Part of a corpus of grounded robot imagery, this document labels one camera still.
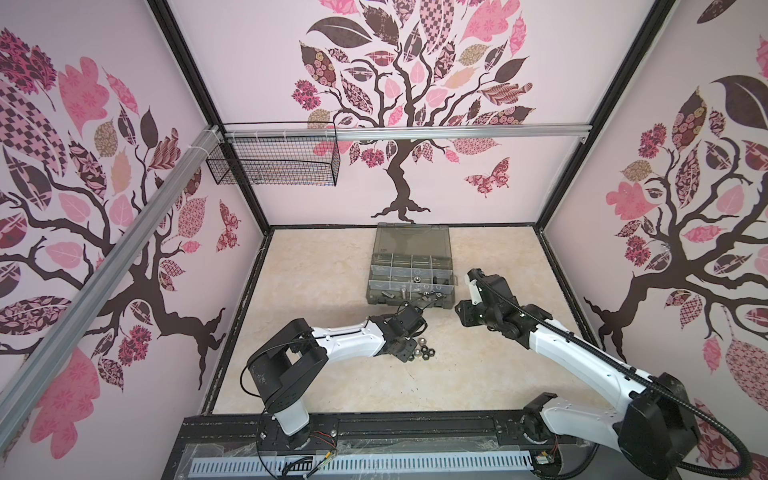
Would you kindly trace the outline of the silver wing nut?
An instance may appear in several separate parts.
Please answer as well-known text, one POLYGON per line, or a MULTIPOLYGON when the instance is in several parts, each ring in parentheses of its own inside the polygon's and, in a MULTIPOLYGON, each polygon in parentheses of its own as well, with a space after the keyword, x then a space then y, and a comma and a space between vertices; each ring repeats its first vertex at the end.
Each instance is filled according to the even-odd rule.
POLYGON ((445 295, 441 291, 430 290, 422 292, 419 299, 427 302, 437 302, 441 301, 444 297, 445 295))

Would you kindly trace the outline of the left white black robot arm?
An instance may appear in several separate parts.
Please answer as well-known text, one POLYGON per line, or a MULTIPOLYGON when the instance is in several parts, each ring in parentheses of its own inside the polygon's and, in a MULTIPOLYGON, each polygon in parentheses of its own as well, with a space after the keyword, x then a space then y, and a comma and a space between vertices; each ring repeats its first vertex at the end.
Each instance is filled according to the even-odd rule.
POLYGON ((346 327, 312 327, 298 318, 252 353, 243 372, 250 375, 264 413, 292 439, 308 433, 310 415, 303 396, 325 366, 379 356, 406 363, 426 329, 423 309, 411 303, 346 327))

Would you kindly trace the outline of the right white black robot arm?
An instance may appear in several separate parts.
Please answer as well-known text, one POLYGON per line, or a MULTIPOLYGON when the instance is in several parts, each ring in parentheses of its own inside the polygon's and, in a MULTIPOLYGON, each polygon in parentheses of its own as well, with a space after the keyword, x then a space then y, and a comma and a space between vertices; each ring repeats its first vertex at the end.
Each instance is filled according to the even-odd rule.
POLYGON ((677 378, 667 373, 655 377, 594 349, 547 311, 519 305, 500 275, 471 269, 465 281, 470 297, 456 306, 463 326, 484 326, 554 361, 609 404, 598 408, 557 394, 541 395, 534 413, 549 432, 616 450, 650 478, 677 477, 700 439, 677 378))

